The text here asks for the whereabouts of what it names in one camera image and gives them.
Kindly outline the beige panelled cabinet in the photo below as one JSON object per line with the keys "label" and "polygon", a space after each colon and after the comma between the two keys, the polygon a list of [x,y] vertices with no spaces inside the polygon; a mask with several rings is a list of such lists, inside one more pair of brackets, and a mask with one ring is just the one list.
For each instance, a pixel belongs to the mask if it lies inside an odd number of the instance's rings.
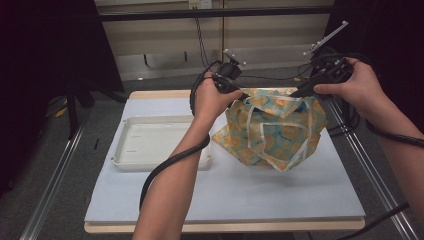
{"label": "beige panelled cabinet", "polygon": [[[211,9],[333,6],[335,0],[212,0]],[[94,0],[99,13],[189,10],[188,0]],[[121,79],[197,74],[229,49],[249,70],[298,66],[328,14],[112,21],[103,24]]]}

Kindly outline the person's right hand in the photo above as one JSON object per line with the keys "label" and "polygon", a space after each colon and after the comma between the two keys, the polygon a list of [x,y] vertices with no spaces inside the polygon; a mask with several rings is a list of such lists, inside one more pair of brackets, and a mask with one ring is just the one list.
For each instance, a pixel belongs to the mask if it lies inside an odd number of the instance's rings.
{"label": "person's right hand", "polygon": [[384,93],[372,67],[358,59],[348,58],[352,76],[344,83],[318,84],[313,90],[319,94],[333,94],[353,105],[368,121],[378,123],[395,105]]}

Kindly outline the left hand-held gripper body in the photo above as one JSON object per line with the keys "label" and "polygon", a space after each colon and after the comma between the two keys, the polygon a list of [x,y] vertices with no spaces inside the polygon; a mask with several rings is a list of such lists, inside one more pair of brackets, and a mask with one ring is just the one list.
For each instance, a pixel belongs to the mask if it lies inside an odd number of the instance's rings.
{"label": "left hand-held gripper body", "polygon": [[225,49],[223,54],[229,59],[229,61],[222,63],[218,67],[215,75],[213,76],[213,81],[220,93],[227,94],[239,89],[239,87],[234,84],[234,81],[241,75],[239,64],[245,66],[246,63],[239,61],[235,54],[229,49]]}

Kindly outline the black curtain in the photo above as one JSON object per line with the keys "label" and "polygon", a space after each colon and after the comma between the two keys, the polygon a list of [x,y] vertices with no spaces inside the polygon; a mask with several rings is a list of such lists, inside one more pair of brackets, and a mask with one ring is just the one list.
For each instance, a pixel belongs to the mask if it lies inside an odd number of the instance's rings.
{"label": "black curtain", "polygon": [[424,131],[424,0],[335,0],[327,45],[366,56],[389,98]]}
{"label": "black curtain", "polygon": [[26,165],[49,100],[123,90],[94,0],[0,0],[0,197]]}

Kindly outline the white plastic tray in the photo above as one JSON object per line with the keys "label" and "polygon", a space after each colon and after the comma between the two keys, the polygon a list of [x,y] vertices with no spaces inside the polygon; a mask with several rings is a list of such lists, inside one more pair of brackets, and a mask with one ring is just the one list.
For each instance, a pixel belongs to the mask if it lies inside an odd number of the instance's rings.
{"label": "white plastic tray", "polygon": [[124,120],[112,163],[122,171],[152,171],[170,156],[192,120],[191,115]]}

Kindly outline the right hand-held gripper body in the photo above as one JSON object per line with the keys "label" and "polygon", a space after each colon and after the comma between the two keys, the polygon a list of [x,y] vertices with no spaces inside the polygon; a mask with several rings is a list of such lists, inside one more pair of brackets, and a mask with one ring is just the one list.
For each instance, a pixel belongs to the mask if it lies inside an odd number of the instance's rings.
{"label": "right hand-held gripper body", "polygon": [[304,56],[310,56],[309,65],[313,68],[309,84],[339,83],[350,77],[352,68],[345,57],[335,49],[326,46],[326,43],[348,25],[347,21],[342,21],[339,27],[303,53]]}

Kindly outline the green orange patterned fabric bag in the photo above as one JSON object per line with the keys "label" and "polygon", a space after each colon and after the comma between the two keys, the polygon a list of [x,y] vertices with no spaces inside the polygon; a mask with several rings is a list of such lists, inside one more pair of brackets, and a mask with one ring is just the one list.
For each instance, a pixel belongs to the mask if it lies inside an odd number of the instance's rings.
{"label": "green orange patterned fabric bag", "polygon": [[225,111],[226,125],[213,140],[248,167],[291,170],[317,149],[327,117],[315,97],[245,89],[246,98]]}

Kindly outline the black metal stand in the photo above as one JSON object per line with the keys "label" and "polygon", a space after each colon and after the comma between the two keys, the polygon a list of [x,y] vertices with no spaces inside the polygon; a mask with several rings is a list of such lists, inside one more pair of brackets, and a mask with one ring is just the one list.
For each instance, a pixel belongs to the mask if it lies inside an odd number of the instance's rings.
{"label": "black metal stand", "polygon": [[95,100],[90,94],[91,90],[96,90],[102,95],[105,95],[119,103],[126,102],[126,99],[124,97],[118,95],[117,93],[114,93],[112,90],[107,90],[105,87],[101,87],[100,85],[95,84],[94,82],[69,82],[66,87],[66,100],[70,124],[70,131],[68,137],[69,140],[71,140],[76,135],[79,129],[76,101],[79,101],[80,104],[85,108],[92,107],[95,103]]}

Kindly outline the pale blue table mat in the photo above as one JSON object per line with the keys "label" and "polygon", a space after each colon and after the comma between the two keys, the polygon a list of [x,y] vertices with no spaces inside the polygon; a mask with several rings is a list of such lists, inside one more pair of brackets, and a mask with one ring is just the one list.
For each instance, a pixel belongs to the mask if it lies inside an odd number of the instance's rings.
{"label": "pale blue table mat", "polygon": [[[146,172],[123,172],[111,161],[112,141],[85,220],[134,222]],[[200,171],[186,220],[254,221],[363,217],[365,212],[326,130],[315,152],[286,172],[247,167],[216,143],[212,164]]]}

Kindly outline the white wall socket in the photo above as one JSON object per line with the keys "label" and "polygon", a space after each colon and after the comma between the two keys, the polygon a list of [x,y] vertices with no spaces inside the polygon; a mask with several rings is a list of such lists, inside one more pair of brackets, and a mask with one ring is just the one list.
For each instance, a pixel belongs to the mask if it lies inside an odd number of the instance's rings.
{"label": "white wall socket", "polygon": [[190,9],[211,9],[212,0],[188,0]]}

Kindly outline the black horizontal crossbar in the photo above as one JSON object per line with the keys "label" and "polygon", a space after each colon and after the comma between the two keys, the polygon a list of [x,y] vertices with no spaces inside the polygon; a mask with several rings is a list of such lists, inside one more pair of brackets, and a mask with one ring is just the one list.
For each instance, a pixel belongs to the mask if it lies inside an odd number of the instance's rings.
{"label": "black horizontal crossbar", "polygon": [[333,6],[307,7],[275,7],[275,8],[230,8],[230,9],[198,9],[153,12],[116,12],[101,13],[102,21],[135,21],[135,20],[164,20],[187,18],[219,18],[219,17],[246,17],[246,16],[274,16],[274,15],[310,15],[328,14],[335,10]]}

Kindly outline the person's left hand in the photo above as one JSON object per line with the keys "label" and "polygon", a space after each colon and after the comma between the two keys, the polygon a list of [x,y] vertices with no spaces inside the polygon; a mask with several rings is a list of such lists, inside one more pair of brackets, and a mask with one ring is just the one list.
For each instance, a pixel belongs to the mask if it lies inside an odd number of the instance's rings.
{"label": "person's left hand", "polygon": [[211,78],[206,78],[195,93],[194,124],[210,128],[230,103],[242,96],[241,90],[220,93]]}

